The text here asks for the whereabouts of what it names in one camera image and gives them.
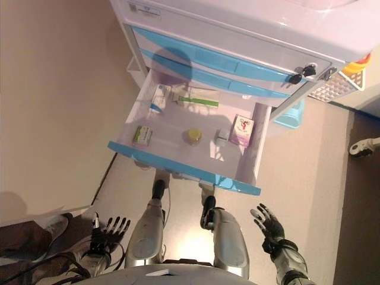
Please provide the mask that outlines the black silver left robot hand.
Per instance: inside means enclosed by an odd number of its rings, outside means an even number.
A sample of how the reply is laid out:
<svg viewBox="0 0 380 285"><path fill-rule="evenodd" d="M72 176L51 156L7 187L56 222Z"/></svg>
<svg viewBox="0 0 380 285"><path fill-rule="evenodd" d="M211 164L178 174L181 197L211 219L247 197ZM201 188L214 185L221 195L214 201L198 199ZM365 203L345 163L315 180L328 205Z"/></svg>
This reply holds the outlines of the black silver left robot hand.
<svg viewBox="0 0 380 285"><path fill-rule="evenodd" d="M126 217L109 218L107 223L100 224L98 212L93 214L93 229L91 232L90 250L95 253L112 253L120 244L131 221Z"/></svg>

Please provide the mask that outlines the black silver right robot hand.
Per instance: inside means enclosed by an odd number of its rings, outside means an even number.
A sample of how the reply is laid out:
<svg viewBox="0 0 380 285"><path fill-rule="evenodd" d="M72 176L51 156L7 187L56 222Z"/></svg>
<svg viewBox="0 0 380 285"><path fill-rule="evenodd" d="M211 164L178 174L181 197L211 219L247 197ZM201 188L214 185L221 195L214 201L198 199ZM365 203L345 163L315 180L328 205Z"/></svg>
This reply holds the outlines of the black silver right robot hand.
<svg viewBox="0 0 380 285"><path fill-rule="evenodd" d="M254 218L254 223L270 241L278 242L285 239L283 226L267 206L260 203L256 208L250 210L250 214Z"/></svg>

